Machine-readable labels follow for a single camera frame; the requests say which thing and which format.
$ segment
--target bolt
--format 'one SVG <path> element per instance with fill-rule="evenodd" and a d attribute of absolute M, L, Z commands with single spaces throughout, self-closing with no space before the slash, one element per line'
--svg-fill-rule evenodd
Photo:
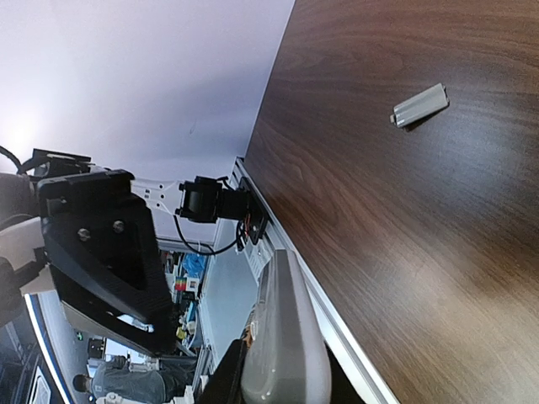
<path fill-rule="evenodd" d="M 124 232 L 125 224 L 123 221 L 115 221 L 112 228 L 115 229 L 115 233 L 120 234 Z"/>
<path fill-rule="evenodd" d="M 78 229 L 77 234 L 81 242 L 87 242 L 91 238 L 90 230 L 88 229 Z"/>

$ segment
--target dark wood grain surface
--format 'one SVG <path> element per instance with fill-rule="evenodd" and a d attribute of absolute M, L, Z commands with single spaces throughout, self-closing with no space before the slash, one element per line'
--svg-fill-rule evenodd
<path fill-rule="evenodd" d="M 246 166 L 401 402 L 539 402 L 538 132 L 537 1 L 296 0 Z"/>

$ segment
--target gray shirt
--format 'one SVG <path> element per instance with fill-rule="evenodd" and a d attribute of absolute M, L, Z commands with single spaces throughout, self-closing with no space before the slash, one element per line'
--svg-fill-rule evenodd
<path fill-rule="evenodd" d="M 101 364 L 92 379 L 91 388 L 96 398 L 116 393 L 127 400 L 146 404 L 163 404 L 166 401 L 165 384 L 159 372 L 130 372 L 123 356 Z"/>

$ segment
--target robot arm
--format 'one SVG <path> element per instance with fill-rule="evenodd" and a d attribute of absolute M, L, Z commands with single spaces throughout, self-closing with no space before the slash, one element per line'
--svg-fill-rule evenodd
<path fill-rule="evenodd" d="M 6 280 L 0 288 L 13 298 L 0 321 L 20 310 L 21 293 L 56 289 L 75 328 L 148 356 L 175 349 L 177 326 L 151 209 L 198 223 L 249 217 L 253 242 L 267 221 L 247 187 L 223 188 L 221 180 L 137 181 L 124 170 L 96 167 L 89 157 L 42 150 L 21 167 L 33 168 L 34 175 L 0 178 L 0 189 L 8 180 L 24 183 L 16 195 L 29 205 L 24 221 L 0 232 L 0 276 Z M 14 212 L 6 211 L 0 223 L 12 220 Z M 152 324 L 152 332 L 118 319 L 123 314 Z"/>

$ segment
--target person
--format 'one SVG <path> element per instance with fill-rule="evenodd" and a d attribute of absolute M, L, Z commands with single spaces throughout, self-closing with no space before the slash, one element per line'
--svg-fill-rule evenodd
<path fill-rule="evenodd" d="M 93 378 L 76 375 L 73 387 L 82 393 L 92 393 L 96 398 L 115 393 L 127 400 L 163 404 L 184 395 L 185 387 L 193 383 L 196 360 L 178 358 L 172 363 L 162 361 L 161 364 L 160 370 L 130 372 L 127 359 L 116 356 L 101 364 Z"/>

